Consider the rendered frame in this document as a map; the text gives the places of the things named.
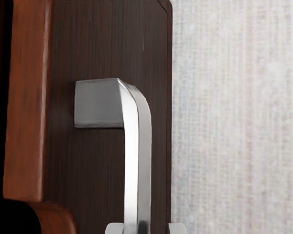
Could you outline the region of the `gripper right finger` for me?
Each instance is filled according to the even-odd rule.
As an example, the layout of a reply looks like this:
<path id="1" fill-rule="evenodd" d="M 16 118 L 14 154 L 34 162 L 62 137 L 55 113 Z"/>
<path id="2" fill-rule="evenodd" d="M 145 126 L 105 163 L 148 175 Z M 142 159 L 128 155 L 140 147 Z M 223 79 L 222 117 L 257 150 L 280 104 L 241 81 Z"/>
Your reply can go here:
<path id="1" fill-rule="evenodd" d="M 180 234 L 181 233 L 181 223 L 168 223 L 169 234 Z"/>

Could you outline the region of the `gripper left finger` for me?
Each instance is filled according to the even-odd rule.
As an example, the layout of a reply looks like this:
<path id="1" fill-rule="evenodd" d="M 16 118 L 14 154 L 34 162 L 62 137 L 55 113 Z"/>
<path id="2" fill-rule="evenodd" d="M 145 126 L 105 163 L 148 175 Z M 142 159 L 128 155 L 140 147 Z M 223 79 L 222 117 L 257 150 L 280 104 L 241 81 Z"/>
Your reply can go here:
<path id="1" fill-rule="evenodd" d="M 123 234 L 123 223 L 109 223 L 106 227 L 105 234 Z"/>

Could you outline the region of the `brown wooden cabinet with drawers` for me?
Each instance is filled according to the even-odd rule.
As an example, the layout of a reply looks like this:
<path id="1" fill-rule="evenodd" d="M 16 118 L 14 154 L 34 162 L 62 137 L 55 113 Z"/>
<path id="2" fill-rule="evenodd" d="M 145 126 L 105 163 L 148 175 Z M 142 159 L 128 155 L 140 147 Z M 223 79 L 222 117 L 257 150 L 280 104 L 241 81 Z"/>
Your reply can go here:
<path id="1" fill-rule="evenodd" d="M 0 0 L 0 234 L 105 234 L 126 223 L 133 161 L 121 125 L 78 126 L 125 88 L 148 103 L 146 234 L 171 221 L 170 0 Z"/>

